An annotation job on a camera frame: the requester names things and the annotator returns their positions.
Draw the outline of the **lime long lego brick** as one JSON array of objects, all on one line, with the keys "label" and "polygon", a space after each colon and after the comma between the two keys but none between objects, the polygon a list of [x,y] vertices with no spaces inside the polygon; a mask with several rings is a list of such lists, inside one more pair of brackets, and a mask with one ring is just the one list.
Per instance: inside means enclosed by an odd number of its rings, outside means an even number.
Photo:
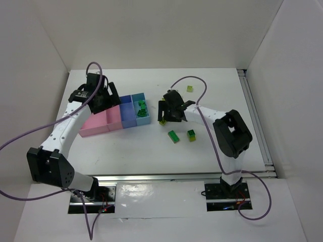
[{"label": "lime long lego brick", "polygon": [[159,124],[160,124],[160,125],[162,125],[162,126],[164,126],[166,123],[167,123],[167,121],[166,121],[166,120],[161,120],[161,121],[159,121]]}]

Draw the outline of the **green long lego brick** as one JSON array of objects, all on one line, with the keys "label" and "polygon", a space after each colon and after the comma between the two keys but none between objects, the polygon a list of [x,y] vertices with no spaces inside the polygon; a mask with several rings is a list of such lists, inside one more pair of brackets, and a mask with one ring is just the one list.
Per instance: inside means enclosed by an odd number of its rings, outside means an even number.
[{"label": "green long lego brick", "polygon": [[171,130],[168,132],[168,136],[172,140],[174,144],[178,143],[180,141],[179,137],[177,136],[176,132]]}]

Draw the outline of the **lime green lego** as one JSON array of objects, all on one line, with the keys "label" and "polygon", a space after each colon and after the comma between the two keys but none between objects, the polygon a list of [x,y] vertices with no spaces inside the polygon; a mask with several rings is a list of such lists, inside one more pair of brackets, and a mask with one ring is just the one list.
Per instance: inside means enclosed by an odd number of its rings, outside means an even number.
[{"label": "lime green lego", "polygon": [[189,139],[190,142],[193,142],[196,140],[196,134],[194,130],[188,130],[187,131],[187,137]]}]

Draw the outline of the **dark green square lego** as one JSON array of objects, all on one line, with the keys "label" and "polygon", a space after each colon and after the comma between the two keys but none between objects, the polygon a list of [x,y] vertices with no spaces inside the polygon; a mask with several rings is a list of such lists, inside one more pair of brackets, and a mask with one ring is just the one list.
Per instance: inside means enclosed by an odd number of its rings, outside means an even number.
[{"label": "dark green square lego", "polygon": [[144,102],[143,100],[139,100],[139,101],[138,101],[138,105],[139,105],[139,106],[141,106],[141,105],[143,105],[143,104],[145,104],[145,102]]}]

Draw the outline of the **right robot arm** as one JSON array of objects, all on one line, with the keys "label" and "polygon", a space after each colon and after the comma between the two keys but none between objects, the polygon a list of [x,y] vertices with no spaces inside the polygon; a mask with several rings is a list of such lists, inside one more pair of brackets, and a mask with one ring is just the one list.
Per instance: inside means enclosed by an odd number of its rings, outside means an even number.
[{"label": "right robot arm", "polygon": [[221,189],[232,194],[242,184],[242,162],[253,139],[245,121],[237,110],[218,111],[203,107],[192,100],[184,101],[176,90],[168,90],[158,102],[158,120],[194,122],[206,127],[212,140],[222,176]]}]

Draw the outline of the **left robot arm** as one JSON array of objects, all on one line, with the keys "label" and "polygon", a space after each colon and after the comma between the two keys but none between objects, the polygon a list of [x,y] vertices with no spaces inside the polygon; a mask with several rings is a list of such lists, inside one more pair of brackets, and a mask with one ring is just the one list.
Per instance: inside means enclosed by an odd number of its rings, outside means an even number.
[{"label": "left robot arm", "polygon": [[120,103],[113,82],[109,82],[104,75],[88,73],[86,83],[70,95],[64,120],[38,148],[28,150],[26,156],[33,181],[79,191],[89,200],[96,199],[99,193],[105,191],[99,186],[98,179],[76,172],[68,156],[87,119]]}]

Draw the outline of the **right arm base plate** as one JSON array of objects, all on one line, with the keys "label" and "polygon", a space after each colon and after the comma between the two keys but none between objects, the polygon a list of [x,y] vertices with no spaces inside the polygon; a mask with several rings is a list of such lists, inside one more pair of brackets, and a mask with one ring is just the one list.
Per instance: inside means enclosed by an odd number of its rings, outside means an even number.
[{"label": "right arm base plate", "polygon": [[227,194],[223,191],[220,184],[211,183],[204,185],[204,191],[201,195],[206,198],[206,208],[211,211],[234,211],[238,210],[241,205],[241,210],[252,210],[252,203],[247,183]]}]

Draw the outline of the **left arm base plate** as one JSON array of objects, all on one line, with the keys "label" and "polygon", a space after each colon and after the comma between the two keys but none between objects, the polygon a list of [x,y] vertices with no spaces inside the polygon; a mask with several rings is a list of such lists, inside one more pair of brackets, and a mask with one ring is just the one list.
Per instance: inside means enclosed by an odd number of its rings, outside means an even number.
[{"label": "left arm base plate", "polygon": [[[86,212],[88,214],[109,214],[115,212],[115,200],[116,200],[116,184],[108,184],[107,186],[100,187],[95,198],[88,198],[82,192],[80,194],[83,197]],[[82,199],[73,192],[70,196],[68,214],[84,214]]]}]

